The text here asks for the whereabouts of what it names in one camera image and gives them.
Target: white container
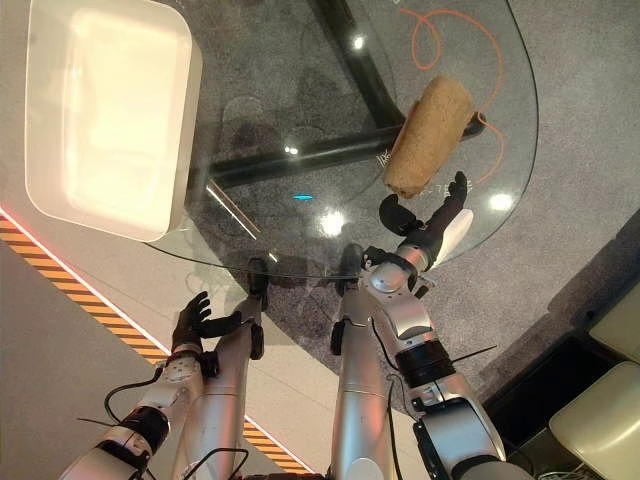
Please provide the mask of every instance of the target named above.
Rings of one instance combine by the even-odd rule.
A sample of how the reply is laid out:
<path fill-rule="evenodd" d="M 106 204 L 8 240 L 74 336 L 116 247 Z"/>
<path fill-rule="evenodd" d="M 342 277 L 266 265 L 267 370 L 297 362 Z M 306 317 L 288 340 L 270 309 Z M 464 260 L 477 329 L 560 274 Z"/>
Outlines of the white container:
<path fill-rule="evenodd" d="M 153 241 L 182 215 L 202 55 L 148 0 L 32 0 L 25 180 L 46 215 Z"/>

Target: glass tabletop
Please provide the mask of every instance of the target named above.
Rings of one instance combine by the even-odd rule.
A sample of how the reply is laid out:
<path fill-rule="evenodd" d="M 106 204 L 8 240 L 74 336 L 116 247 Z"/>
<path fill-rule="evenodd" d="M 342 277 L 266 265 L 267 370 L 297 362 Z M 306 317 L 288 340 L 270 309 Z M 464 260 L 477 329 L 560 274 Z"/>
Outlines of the glass tabletop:
<path fill-rule="evenodd" d="M 185 213 L 150 244 L 275 275 L 332 277 L 349 243 L 393 251 L 378 218 L 384 166 L 411 105 L 436 75 L 486 116 L 420 195 L 427 219 L 455 172 L 474 221 L 449 259 L 509 217 L 533 167 L 537 100 L 505 0 L 171 0 L 203 55 Z"/>

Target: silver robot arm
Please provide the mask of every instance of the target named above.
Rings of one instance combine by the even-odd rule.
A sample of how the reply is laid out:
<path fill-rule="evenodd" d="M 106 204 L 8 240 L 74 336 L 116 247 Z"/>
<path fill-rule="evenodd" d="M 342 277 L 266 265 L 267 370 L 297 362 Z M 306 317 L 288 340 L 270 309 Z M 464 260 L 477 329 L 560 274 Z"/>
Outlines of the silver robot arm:
<path fill-rule="evenodd" d="M 426 224 L 399 206 L 397 197 L 385 201 L 386 205 L 383 202 L 383 224 L 406 239 L 394 254 L 377 249 L 365 252 L 369 268 L 362 289 L 384 348 L 395 359 L 409 387 L 413 408 L 420 415 L 414 434 L 431 478 L 531 479 L 520 468 L 504 463 L 505 451 L 497 430 L 462 374 L 456 372 L 419 300 L 425 292 L 417 274 L 452 251 L 473 218 L 462 208 L 466 199 L 464 175 L 456 175 L 449 191 L 451 196 Z"/>
<path fill-rule="evenodd" d="M 198 333 L 210 313 L 206 297 L 204 292 L 196 296 L 180 313 L 172 354 L 157 382 L 131 413 L 67 468 L 61 480 L 129 480 L 144 472 L 170 428 L 184 421 L 191 402 L 201 394 L 201 365 L 214 364 L 206 361 Z"/>

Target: orange cable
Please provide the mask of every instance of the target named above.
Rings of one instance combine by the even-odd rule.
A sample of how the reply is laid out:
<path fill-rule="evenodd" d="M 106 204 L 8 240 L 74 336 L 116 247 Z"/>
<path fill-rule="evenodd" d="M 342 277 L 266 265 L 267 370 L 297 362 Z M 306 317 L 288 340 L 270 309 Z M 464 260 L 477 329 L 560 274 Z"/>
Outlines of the orange cable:
<path fill-rule="evenodd" d="M 498 90 L 500 90 L 500 88 L 502 87 L 502 84 L 504 83 L 504 57 L 502 55 L 502 49 L 500 48 L 500 45 L 498 44 L 498 41 L 496 40 L 495 36 L 484 26 L 482 25 L 478 20 L 476 20 L 475 18 L 459 12 L 457 10 L 451 10 L 451 9 L 447 9 L 447 8 L 440 8 L 440 9 L 436 9 L 436 10 L 432 10 L 430 12 L 425 13 L 424 15 L 421 15 L 420 13 L 414 12 L 413 10 L 409 10 L 406 8 L 401 8 L 400 12 L 402 13 L 406 13 L 408 15 L 412 15 L 414 17 L 416 17 L 418 19 L 418 22 L 416 23 L 415 28 L 413 29 L 413 33 L 411 35 L 411 57 L 413 59 L 413 63 L 414 65 L 421 71 L 426 72 L 428 70 L 430 70 L 431 68 L 433 68 L 438 61 L 440 60 L 440 57 L 442 56 L 442 42 L 440 40 L 440 34 L 438 33 L 438 30 L 435 28 L 435 25 L 433 25 L 433 23 L 431 22 L 430 18 L 431 17 L 435 17 L 437 15 L 452 15 L 458 18 L 462 18 L 463 20 L 467 21 L 468 23 L 470 23 L 471 25 L 473 25 L 474 27 L 476 27 L 478 30 L 480 30 L 490 41 L 491 44 L 493 45 L 493 48 L 496 52 L 496 57 L 498 60 L 498 68 L 496 71 L 496 83 L 495 86 L 493 88 L 493 90 L 491 91 L 491 94 L 489 95 L 489 97 L 485 100 L 485 102 L 480 106 L 480 108 L 478 108 L 479 112 L 483 112 L 484 110 L 486 110 L 489 105 L 495 100 L 497 94 L 498 94 Z M 431 33 L 431 36 L 436 44 L 436 54 L 433 58 L 433 60 L 427 64 L 427 65 L 423 65 L 417 57 L 417 39 L 418 39 L 418 33 L 420 32 L 420 28 L 422 27 L 422 25 L 426 25 L 427 28 L 429 29 L 429 32 Z M 496 161 L 494 162 L 493 166 L 491 167 L 491 169 L 485 173 L 482 177 L 480 177 L 476 183 L 483 183 L 484 181 L 486 181 L 489 177 L 491 177 L 491 175 L 493 175 L 495 173 L 495 171 L 498 169 L 498 167 L 500 166 L 500 164 L 502 163 L 502 159 L 504 157 L 504 148 L 505 148 L 505 141 L 504 141 L 504 135 L 502 134 L 502 132 L 494 125 L 492 125 L 491 123 L 487 122 L 486 120 L 482 120 L 480 118 L 480 122 L 486 126 L 489 130 L 491 130 L 497 140 L 498 143 L 500 145 L 499 147 L 499 154 L 498 157 L 496 158 Z"/>

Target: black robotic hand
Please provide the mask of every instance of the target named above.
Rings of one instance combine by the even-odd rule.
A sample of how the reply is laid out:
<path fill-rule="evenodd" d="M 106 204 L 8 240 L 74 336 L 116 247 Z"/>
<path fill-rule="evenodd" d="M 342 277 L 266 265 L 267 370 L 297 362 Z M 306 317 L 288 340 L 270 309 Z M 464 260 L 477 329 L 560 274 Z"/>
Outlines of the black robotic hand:
<path fill-rule="evenodd" d="M 171 335 L 171 352 L 186 343 L 191 343 L 200 347 L 202 350 L 202 342 L 200 340 L 199 327 L 200 324 L 211 315 L 211 305 L 207 292 L 200 292 L 198 295 L 187 303 L 187 306 L 180 312 L 178 317 L 178 325 Z"/>
<path fill-rule="evenodd" d="M 211 315 L 209 305 L 211 301 L 208 293 L 200 292 L 180 312 L 178 325 L 172 335 L 172 353 L 186 343 L 196 345 L 202 350 L 201 338 L 222 337 L 242 325 L 242 314 L 237 310 L 228 317 L 209 319 Z"/>
<path fill-rule="evenodd" d="M 426 222 L 418 220 L 407 208 L 398 203 L 398 196 L 393 194 L 380 204 L 380 220 L 382 224 L 396 235 L 406 237 L 400 245 L 416 245 L 422 248 L 429 257 L 429 267 L 436 261 L 445 229 L 464 208 L 467 199 L 467 177 L 462 172 L 456 173 L 455 181 L 449 184 L 449 196 Z"/>

